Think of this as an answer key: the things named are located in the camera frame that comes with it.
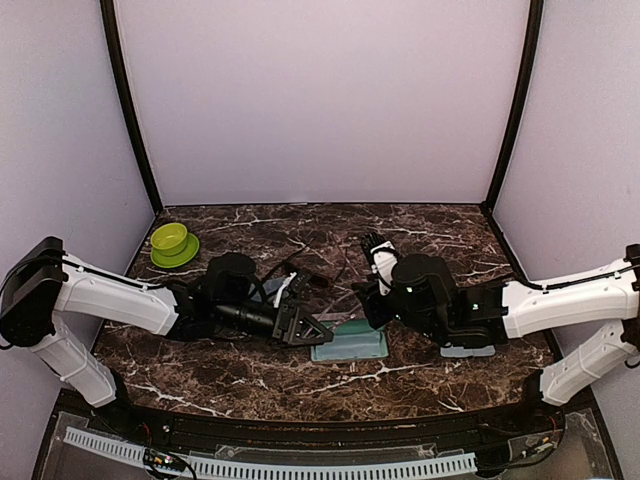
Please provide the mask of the beige glasses case teal lining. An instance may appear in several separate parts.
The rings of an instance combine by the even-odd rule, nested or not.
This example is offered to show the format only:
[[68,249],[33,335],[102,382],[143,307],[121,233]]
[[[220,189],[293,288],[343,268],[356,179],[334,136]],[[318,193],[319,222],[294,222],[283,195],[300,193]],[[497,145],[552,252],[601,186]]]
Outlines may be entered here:
[[314,363],[350,363],[361,360],[384,359],[389,355],[385,331],[373,329],[364,318],[335,327],[331,342],[313,346],[310,358]]

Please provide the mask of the pink transparent sunglasses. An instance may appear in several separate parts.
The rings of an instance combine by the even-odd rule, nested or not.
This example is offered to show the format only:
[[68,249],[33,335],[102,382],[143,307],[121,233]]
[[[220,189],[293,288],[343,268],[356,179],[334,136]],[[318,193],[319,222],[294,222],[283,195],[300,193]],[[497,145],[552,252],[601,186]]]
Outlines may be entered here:
[[323,312],[315,315],[315,319],[328,324],[331,328],[337,328],[345,323],[360,319],[363,316],[361,306],[355,306],[345,312]]

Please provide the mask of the light blue cleaning cloth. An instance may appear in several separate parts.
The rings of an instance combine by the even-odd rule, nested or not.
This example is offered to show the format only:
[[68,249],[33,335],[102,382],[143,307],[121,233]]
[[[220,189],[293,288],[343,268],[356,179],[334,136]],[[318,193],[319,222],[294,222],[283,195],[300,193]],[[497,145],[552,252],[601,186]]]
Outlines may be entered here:
[[380,351],[381,334],[375,330],[353,333],[336,333],[331,343],[325,345],[331,358],[369,358]]

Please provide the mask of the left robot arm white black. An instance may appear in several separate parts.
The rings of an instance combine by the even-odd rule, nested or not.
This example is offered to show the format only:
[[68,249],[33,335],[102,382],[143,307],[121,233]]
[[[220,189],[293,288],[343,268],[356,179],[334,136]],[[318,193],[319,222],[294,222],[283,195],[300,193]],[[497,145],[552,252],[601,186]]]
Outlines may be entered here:
[[3,348],[27,348],[78,391],[120,436],[141,427],[124,384],[64,324],[65,312],[134,326],[175,341],[211,338],[228,328],[291,347],[323,345],[334,335],[300,304],[312,275],[300,269],[273,295],[250,257],[227,252],[203,276],[185,283],[134,281],[67,254],[47,237],[7,273],[1,284]]

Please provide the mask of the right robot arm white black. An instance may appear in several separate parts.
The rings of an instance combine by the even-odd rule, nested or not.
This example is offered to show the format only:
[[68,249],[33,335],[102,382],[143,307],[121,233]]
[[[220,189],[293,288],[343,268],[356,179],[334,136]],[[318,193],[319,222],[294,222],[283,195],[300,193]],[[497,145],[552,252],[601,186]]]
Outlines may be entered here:
[[371,268],[353,289],[370,326],[391,321],[436,343],[442,354],[464,357],[511,339],[562,326],[601,322],[601,328],[560,361],[531,374],[523,402],[510,413],[521,434],[606,373],[639,354],[639,247],[582,274],[531,283],[525,279],[460,287],[438,256],[401,254],[372,233],[361,241]]

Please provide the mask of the brown sunglasses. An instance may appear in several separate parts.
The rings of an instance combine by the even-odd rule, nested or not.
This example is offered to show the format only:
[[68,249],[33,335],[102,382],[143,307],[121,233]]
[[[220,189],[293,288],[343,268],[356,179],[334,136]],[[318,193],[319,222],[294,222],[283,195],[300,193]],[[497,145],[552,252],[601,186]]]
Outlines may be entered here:
[[306,243],[303,244],[301,248],[299,248],[298,250],[294,251],[293,253],[291,253],[281,261],[279,261],[262,277],[262,282],[266,282],[267,280],[271,279],[274,276],[274,274],[280,270],[282,270],[286,274],[300,273],[303,270],[305,270],[310,273],[309,283],[313,287],[321,288],[321,289],[329,289],[334,287],[339,281],[344,271],[346,270],[346,266],[347,266],[346,260],[343,261],[343,264],[340,270],[333,277],[329,277],[327,275],[314,272],[310,268],[302,267],[294,262],[294,259],[297,256],[299,256],[303,252],[310,249],[315,239],[316,237],[311,237]]

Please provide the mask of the blue-grey glasses case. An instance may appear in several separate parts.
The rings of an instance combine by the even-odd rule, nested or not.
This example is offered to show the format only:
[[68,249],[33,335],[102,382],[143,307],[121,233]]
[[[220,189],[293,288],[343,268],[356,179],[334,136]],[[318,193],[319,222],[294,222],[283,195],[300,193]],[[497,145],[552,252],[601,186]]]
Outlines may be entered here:
[[267,298],[271,299],[277,295],[282,288],[287,288],[290,280],[286,276],[271,278],[264,283],[264,290]]

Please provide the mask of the folded light blue cloth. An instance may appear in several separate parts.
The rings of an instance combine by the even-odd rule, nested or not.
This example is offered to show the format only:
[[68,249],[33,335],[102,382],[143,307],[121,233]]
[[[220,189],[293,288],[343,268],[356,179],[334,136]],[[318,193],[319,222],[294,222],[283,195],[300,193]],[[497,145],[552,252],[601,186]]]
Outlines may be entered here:
[[443,358],[470,358],[470,357],[491,357],[496,353],[493,345],[481,348],[466,348],[462,346],[441,347],[440,355]]

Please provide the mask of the green plate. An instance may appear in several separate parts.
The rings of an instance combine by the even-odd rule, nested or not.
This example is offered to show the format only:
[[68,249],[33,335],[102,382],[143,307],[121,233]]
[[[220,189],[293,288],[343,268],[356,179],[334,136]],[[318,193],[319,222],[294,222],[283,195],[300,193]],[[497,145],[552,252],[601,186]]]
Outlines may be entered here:
[[151,261],[154,265],[163,269],[174,269],[181,267],[195,258],[200,249],[198,238],[188,233],[186,240],[179,248],[173,250],[160,250],[153,248],[151,250]]

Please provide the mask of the green bowl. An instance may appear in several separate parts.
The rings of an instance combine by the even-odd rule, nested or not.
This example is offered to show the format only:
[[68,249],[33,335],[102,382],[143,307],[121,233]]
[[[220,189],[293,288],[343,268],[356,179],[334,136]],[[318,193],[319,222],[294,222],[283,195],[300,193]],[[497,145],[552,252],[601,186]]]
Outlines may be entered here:
[[176,257],[187,249],[188,229],[178,222],[160,226],[151,234],[152,252],[165,256]]

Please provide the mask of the black front rail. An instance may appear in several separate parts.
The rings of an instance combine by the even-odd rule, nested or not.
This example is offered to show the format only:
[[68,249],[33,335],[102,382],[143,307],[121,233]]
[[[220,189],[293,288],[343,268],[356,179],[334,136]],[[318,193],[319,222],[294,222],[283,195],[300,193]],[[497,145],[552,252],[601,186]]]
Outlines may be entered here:
[[278,422],[191,415],[118,402],[90,409],[105,428],[144,445],[212,450],[222,445],[273,449],[365,449],[434,444],[486,449],[519,436],[559,435],[560,407],[512,404],[467,413],[390,421]]

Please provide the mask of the right black frame post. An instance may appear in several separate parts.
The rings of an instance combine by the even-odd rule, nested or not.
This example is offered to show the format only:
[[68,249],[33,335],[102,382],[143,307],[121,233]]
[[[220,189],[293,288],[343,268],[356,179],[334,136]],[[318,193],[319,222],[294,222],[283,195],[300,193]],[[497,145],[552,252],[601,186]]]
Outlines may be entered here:
[[480,205],[483,214],[487,217],[493,216],[514,152],[533,73],[544,4],[543,0],[529,1],[522,53],[509,115],[491,182],[485,200]]

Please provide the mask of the black frame post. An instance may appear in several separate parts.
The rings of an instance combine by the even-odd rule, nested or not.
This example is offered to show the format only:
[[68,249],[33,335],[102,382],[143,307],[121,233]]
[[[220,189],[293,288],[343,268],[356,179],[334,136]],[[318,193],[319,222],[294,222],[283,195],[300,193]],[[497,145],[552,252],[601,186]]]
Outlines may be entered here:
[[480,205],[483,214],[487,217],[493,216],[514,152],[533,73],[544,4],[543,0],[529,1],[522,53],[509,115],[491,182],[485,200]]
[[116,16],[116,4],[112,0],[100,0],[99,4],[112,75],[128,138],[146,196],[154,214],[158,215],[164,205],[152,172],[134,105]]

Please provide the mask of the left black frame post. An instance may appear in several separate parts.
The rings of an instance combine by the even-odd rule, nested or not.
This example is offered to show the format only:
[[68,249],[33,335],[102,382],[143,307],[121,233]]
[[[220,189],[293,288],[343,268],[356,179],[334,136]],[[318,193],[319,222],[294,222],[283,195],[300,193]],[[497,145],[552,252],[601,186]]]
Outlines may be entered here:
[[116,16],[116,4],[112,0],[100,0],[99,4],[112,75],[128,138],[146,196],[154,214],[158,215],[164,205],[152,172],[134,105]]

